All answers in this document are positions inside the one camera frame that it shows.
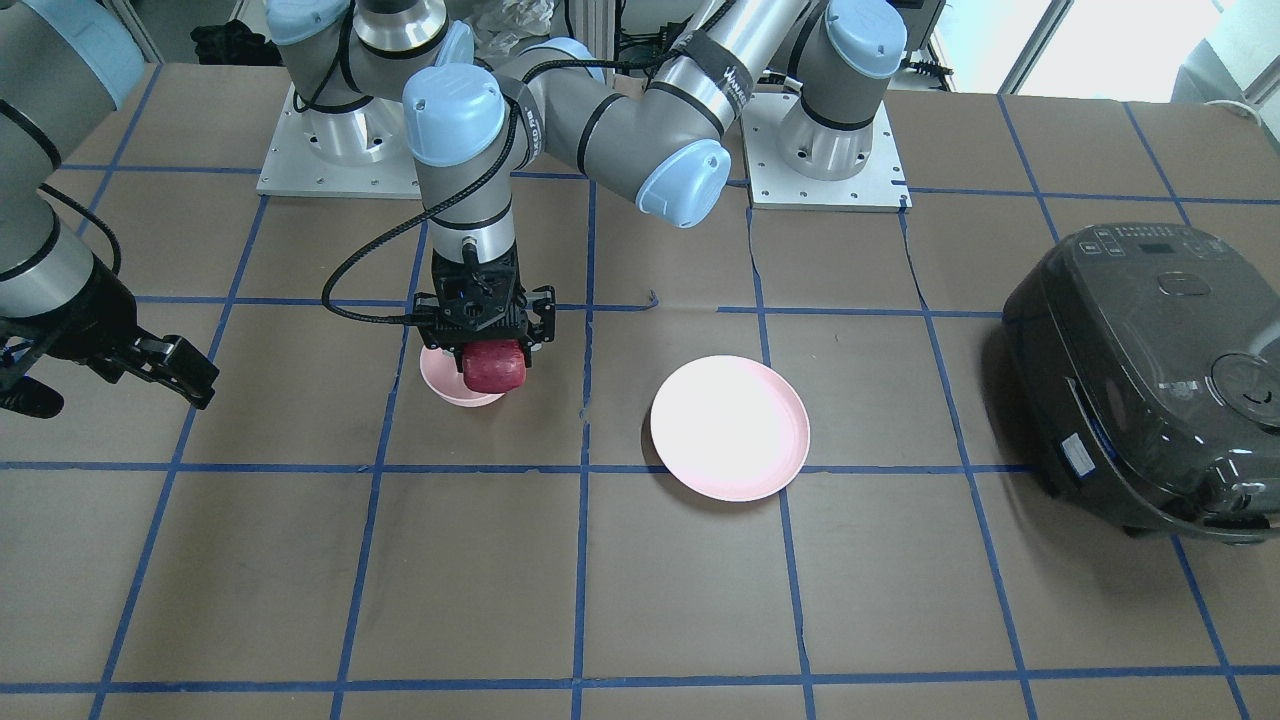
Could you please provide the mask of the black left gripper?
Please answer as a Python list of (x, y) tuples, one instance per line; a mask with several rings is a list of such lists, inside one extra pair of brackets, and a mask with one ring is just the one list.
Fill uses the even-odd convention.
[(416, 293), (410, 313), (429, 348), (511, 340), (531, 351), (556, 338), (556, 290), (522, 286), (517, 249), (485, 263), (454, 263), (434, 252), (430, 277), (434, 291)]

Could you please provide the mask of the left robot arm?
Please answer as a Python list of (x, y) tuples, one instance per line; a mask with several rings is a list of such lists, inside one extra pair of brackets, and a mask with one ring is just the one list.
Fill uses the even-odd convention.
[(402, 91), (433, 241), (431, 282), (403, 323), (454, 356), (492, 346), (526, 361), (554, 336), (556, 292), (522, 287), (511, 174), (549, 154), (678, 228), (730, 177), (733, 124), (799, 178), (849, 187), (876, 160), (884, 92), (908, 53), (887, 1), (708, 1), (637, 97), (570, 38), (495, 70), (445, 56)]

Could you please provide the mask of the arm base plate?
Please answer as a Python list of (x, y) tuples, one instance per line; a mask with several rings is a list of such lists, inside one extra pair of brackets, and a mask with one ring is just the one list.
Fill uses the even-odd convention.
[(279, 197), (419, 200), (404, 114), (396, 101), (375, 97), (347, 114), (294, 109), (285, 100), (256, 190)]
[(831, 129), (796, 94), (754, 94), (740, 117), (755, 209), (897, 213), (913, 208), (882, 102), (869, 126)]

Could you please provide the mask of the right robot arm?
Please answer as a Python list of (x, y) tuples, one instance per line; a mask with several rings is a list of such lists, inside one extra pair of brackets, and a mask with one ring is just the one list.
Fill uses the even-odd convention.
[(102, 260), (54, 204), (83, 206), (47, 183), (125, 105), (143, 70), (131, 32), (96, 1), (3, 4), (3, 407), (10, 413), (61, 411), (63, 397), (29, 374), (42, 357), (110, 383), (132, 374), (197, 409), (212, 400), (218, 368), (188, 340), (140, 325), (115, 234), (105, 232), (111, 255)]

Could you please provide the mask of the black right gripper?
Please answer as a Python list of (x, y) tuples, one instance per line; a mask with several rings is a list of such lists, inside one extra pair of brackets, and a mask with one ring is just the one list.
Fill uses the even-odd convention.
[(95, 255), (67, 266), (52, 255), (44, 259), (56, 270), (32, 266), (5, 279), (3, 340), (27, 343), (19, 359), (3, 352), (1, 409), (22, 416), (51, 419), (65, 400), (55, 389), (28, 377), (36, 360), (55, 357), (88, 368), (115, 384), (125, 372), (159, 383), (192, 407), (205, 410), (215, 395), (219, 368), (179, 334), (141, 336), (132, 293)]

